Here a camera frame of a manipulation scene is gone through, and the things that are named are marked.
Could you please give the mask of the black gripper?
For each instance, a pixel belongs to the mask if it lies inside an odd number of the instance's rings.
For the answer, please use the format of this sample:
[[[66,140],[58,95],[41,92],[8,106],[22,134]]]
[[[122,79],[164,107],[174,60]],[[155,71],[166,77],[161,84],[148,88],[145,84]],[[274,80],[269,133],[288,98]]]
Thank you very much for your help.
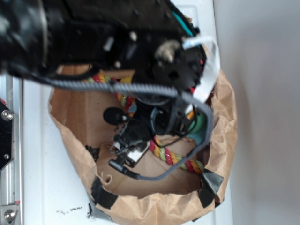
[[[200,84],[206,55],[201,45],[183,48],[198,34],[169,0],[106,0],[103,17],[115,25],[107,61],[134,70],[133,84],[155,84],[190,93]],[[156,91],[136,94],[137,110],[122,138],[183,137],[195,126],[197,110],[180,97]]]

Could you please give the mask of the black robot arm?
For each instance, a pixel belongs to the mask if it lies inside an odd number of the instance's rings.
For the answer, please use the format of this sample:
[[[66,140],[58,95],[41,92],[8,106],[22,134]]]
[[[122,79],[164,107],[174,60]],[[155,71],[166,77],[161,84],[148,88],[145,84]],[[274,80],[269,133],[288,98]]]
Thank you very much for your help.
[[[100,70],[132,70],[133,83],[189,93],[207,57],[183,42],[198,34],[169,0],[3,0],[0,68],[64,87]]]

